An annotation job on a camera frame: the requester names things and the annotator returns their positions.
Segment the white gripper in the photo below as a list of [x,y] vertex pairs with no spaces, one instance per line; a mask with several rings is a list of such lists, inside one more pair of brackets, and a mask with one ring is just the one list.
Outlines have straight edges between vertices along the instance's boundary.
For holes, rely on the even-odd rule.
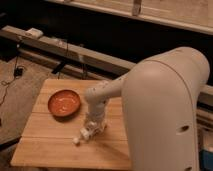
[[104,132],[106,129],[106,122],[102,115],[92,115],[90,113],[86,114],[83,128],[80,129],[80,133],[84,139],[90,139],[92,137],[92,132],[95,130],[95,134]]

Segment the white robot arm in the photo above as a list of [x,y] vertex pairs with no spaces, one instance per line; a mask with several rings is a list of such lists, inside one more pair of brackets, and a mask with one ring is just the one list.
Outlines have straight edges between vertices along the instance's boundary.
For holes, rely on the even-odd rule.
[[133,171],[199,171],[196,108],[210,66],[198,50],[179,47],[136,64],[85,92],[81,137],[104,130],[109,99],[122,99]]

